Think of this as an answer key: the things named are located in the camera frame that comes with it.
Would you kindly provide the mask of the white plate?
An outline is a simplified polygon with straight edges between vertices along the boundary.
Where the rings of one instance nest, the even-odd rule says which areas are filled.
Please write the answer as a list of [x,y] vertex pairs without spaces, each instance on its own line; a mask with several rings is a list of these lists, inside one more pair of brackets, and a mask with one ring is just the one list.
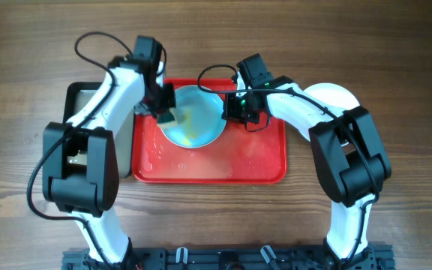
[[[333,83],[317,83],[306,88],[304,93],[311,100],[316,101],[323,107],[326,107],[336,116],[342,116],[343,111],[351,110],[360,105],[357,98],[350,91]],[[302,105],[298,105],[298,108],[302,109],[302,112],[298,113],[298,116],[301,117],[302,120],[301,124],[297,124],[297,130],[307,141],[309,141],[310,128],[320,122],[330,122],[333,118],[306,100],[297,98],[297,101],[302,102]]]

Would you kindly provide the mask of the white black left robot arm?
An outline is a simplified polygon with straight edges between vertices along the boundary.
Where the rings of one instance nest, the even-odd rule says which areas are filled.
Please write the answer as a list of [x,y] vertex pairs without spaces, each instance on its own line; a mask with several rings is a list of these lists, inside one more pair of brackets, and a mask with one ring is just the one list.
[[94,269],[132,269],[136,262],[113,208],[120,180],[115,138],[138,105],[155,116],[175,107],[164,67],[158,56],[114,58],[88,103],[43,131],[43,197],[55,203],[61,220],[78,223]]

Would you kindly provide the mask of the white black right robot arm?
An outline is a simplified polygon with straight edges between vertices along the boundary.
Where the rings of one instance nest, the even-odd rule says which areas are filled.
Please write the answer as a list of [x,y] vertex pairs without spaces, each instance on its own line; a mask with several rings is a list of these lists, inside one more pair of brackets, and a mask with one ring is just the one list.
[[286,76],[232,77],[236,89],[224,114],[252,122],[257,113],[292,125],[310,142],[316,176],[331,200],[331,224],[323,242],[327,269],[350,269],[369,260],[366,238],[373,204],[391,164],[371,114],[345,88],[319,83],[301,89]]

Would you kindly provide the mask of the yellow green sponge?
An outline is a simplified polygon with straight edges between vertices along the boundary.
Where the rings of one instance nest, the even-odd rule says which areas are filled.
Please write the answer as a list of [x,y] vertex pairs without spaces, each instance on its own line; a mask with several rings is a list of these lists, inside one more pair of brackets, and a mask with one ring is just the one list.
[[168,111],[157,117],[157,126],[161,129],[178,127],[186,123],[190,118],[188,108],[170,108]]

